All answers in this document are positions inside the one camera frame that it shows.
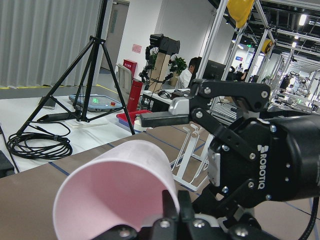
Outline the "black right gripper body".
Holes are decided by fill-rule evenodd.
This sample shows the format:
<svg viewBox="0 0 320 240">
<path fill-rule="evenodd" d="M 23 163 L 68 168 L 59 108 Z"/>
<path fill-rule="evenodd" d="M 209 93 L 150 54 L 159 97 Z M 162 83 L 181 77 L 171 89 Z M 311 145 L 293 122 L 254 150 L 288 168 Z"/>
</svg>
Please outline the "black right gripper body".
<svg viewBox="0 0 320 240">
<path fill-rule="evenodd" d="M 313 198 L 307 239 L 316 221 L 320 197 L 320 117 L 281 110 L 267 112 L 266 84 L 195 79 L 191 84 L 190 118 L 214 138 L 209 146 L 209 185 L 193 202 L 197 213 L 235 221 L 238 208 L 264 201 Z M 214 97 L 232 97 L 257 117 L 222 125 L 210 113 Z"/>
</svg>

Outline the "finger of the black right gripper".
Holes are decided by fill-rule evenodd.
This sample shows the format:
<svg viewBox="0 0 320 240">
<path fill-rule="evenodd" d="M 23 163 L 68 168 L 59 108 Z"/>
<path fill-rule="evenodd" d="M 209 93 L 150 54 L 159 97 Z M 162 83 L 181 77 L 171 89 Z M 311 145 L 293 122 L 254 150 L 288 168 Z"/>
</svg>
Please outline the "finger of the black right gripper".
<svg viewBox="0 0 320 240">
<path fill-rule="evenodd" d="M 142 127 L 161 127 L 183 125 L 189 123 L 190 104 L 186 97 L 174 98 L 168 111 L 142 113 L 140 124 Z"/>
</svg>

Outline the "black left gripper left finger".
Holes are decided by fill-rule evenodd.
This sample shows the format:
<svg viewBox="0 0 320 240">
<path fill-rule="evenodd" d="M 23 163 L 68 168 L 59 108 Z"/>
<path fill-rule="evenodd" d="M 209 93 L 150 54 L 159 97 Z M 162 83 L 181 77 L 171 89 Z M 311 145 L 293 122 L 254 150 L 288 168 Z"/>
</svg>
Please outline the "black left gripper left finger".
<svg viewBox="0 0 320 240">
<path fill-rule="evenodd" d="M 177 220 L 178 218 L 175 203 L 168 190 L 162 191 L 162 212 L 165 219 Z"/>
</svg>

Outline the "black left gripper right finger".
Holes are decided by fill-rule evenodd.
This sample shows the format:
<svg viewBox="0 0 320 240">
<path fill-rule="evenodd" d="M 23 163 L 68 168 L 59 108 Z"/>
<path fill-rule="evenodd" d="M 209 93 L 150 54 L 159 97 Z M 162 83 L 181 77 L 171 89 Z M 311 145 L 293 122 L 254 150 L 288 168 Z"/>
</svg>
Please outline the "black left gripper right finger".
<svg viewBox="0 0 320 240">
<path fill-rule="evenodd" d="M 180 205 L 179 215 L 181 220 L 193 220 L 195 218 L 195 211 L 192 206 L 190 193 L 186 190 L 179 190 L 178 201 Z"/>
</svg>

